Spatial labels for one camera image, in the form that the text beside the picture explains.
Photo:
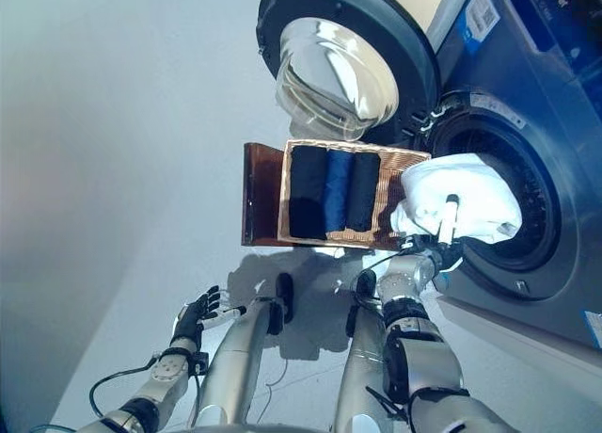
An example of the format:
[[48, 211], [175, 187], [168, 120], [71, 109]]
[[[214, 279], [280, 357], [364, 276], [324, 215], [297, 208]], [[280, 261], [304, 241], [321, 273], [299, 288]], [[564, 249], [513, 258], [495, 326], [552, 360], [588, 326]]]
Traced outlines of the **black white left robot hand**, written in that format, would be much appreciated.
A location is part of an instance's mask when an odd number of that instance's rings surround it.
[[211, 286], [195, 301], [184, 305], [176, 317], [171, 347], [185, 347], [193, 344], [190, 352], [201, 349], [202, 333], [228, 323], [246, 314], [246, 306], [230, 306], [221, 300], [222, 291], [217, 285]]

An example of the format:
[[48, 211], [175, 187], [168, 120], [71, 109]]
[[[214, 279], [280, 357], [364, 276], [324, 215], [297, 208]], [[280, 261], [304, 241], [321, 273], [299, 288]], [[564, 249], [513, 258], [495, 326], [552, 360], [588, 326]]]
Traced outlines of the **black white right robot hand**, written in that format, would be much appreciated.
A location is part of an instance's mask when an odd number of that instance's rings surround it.
[[412, 219], [408, 207], [402, 202], [399, 215], [391, 220], [403, 237], [401, 249], [407, 253], [426, 252], [434, 262], [436, 273], [453, 271], [463, 261], [463, 244], [455, 232], [455, 221], [459, 198], [449, 195], [439, 213], [435, 216], [422, 216], [425, 225], [420, 225], [416, 216]]

